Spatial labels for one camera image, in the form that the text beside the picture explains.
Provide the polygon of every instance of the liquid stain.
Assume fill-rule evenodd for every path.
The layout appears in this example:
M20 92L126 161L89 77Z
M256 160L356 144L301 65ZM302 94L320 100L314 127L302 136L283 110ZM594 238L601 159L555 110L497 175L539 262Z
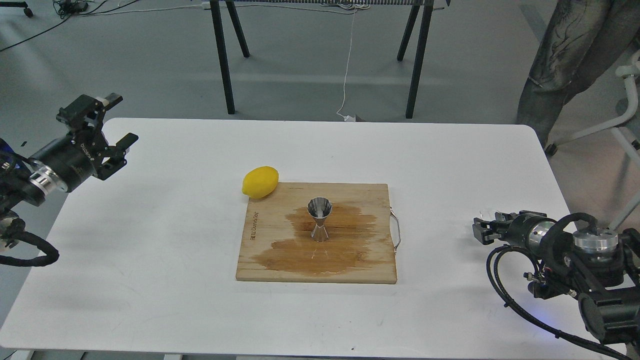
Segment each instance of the liquid stain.
M252 257L269 270L326 277L382 263L367 256L376 216L363 215L360 208L334 204L324 224L329 233L329 240L324 242L311 238L316 223L306 207L296 209L286 219L294 238L274 241L269 249Z

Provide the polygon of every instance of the white cable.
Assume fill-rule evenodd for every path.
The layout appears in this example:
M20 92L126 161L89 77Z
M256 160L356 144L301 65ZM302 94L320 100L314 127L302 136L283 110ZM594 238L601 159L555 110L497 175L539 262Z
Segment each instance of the white cable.
M353 19L351 20L351 38L349 39L349 55L347 56L347 69L344 72L344 83L342 84L342 105L338 111L336 111L336 115L340 115L344 120L347 120L347 117L340 113L342 108L344 107L344 102L347 99L347 74L349 74L349 60L351 59L351 48L353 47L353 24L356 22L356 13L358 9L353 13Z
M346 3L346 4L342 4L342 3L337 3L337 4L329 4L329 3L321 3L320 6L338 6L339 8L342 8L344 10L366 10L371 8L371 5L369 4L354 4L354 3Z
M318 10L318 9L308 9L308 8L297 8L294 6L281 6L281 5L262 5L262 4L251 4L251 5L236 5L236 8L246 8L249 6L263 6L266 8L283 8L283 9L292 9L292 10L306 10L310 12L323 12L323 13L339 13L341 15L353 15L355 12L335 12L331 10Z
M146 9L146 10L126 10L123 12L113 12L113 13L93 13L89 14L90 16L94 15L115 15L117 13L143 13L143 12L161 12L163 10L176 10L176 9L188 9L188 8L198 8L202 9L202 5L186 5L186 6L177 6L175 8L162 8L162 9Z

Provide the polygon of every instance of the yellow lemon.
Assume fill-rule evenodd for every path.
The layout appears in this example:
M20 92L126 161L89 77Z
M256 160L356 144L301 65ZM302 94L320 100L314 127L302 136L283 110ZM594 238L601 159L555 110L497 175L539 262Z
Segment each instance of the yellow lemon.
M259 167L249 171L242 181L242 193L252 199L269 195L278 186L278 171L272 167Z

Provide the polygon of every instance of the person's leg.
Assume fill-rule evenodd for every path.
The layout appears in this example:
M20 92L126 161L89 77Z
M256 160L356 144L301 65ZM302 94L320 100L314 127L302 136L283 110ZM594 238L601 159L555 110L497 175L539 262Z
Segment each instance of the person's leg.
M611 0L559 0L529 72L517 124L531 126L545 146L567 86L597 36Z
M640 28L640 1L614 0L598 35L567 86L569 102L587 90L625 52Z

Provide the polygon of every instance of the stainless steel jigger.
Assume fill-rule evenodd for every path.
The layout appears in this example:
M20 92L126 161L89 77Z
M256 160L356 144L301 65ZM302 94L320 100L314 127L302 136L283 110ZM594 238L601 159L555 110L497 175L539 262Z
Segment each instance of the stainless steel jigger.
M307 204L307 211L309 212L309 215L311 215L311 217L316 221L316 226L311 232L311 238L313 240L318 242L329 240L329 234L324 228L324 221L331 213L332 208L333 206L331 205L331 202L324 197L311 199L309 204Z

